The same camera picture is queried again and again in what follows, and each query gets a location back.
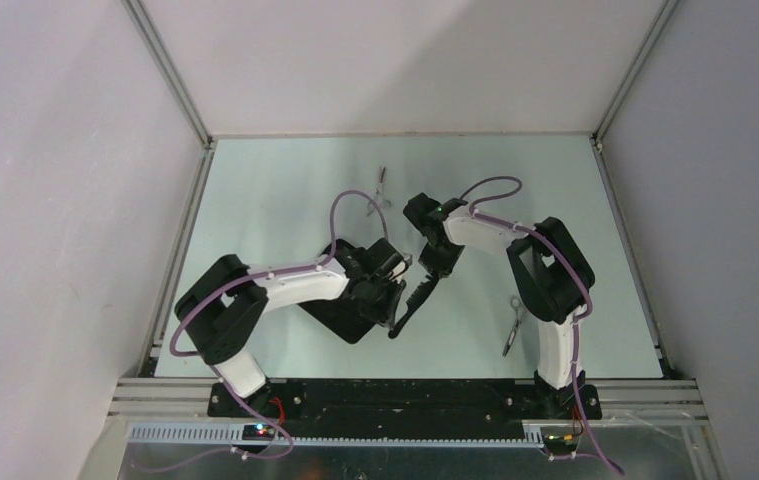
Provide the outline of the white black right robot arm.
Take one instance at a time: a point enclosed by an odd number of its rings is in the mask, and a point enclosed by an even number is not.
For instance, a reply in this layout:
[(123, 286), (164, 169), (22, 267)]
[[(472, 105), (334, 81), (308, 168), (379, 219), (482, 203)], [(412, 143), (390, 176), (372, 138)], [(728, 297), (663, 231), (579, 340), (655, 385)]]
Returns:
[(595, 274), (564, 223), (548, 217), (527, 227), (459, 198), (440, 203), (424, 193), (411, 198), (403, 214), (426, 240), (418, 261), (427, 273), (406, 314), (413, 315), (452, 273), (465, 248), (506, 258), (521, 305), (538, 322), (538, 408), (551, 418), (565, 416), (577, 403), (571, 385), (582, 374), (579, 330), (592, 309)]

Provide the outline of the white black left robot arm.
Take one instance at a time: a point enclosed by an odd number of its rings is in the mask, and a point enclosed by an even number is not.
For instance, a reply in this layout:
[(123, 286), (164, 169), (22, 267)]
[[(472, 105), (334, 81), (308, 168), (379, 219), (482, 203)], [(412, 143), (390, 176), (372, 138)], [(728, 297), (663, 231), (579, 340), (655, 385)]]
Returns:
[(235, 254), (219, 258), (176, 302), (174, 313), (193, 354), (233, 390), (247, 416), (271, 403), (267, 375), (246, 350), (260, 319), (297, 306), (348, 344), (376, 326), (392, 328), (411, 257), (380, 238), (369, 247), (333, 241), (306, 263), (251, 266)]

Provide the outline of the black handled styling comb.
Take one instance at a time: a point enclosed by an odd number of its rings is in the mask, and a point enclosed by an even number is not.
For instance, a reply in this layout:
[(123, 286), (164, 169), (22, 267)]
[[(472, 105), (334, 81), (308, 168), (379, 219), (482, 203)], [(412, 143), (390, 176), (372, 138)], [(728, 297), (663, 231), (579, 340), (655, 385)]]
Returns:
[(395, 322), (394, 326), (388, 333), (389, 339), (396, 339), (414, 314), (423, 306), (427, 299), (432, 295), (441, 278), (428, 275), (413, 291), (406, 300), (406, 311), (403, 316)]

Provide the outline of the black zippered tool case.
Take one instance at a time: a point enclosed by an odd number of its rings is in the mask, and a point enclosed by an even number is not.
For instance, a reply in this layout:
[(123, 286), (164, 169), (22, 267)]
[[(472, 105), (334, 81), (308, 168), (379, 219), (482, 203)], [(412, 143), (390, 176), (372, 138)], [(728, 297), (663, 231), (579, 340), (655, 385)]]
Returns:
[(388, 302), (356, 298), (308, 301), (299, 307), (349, 344), (358, 343), (375, 326), (386, 327), (394, 317)]

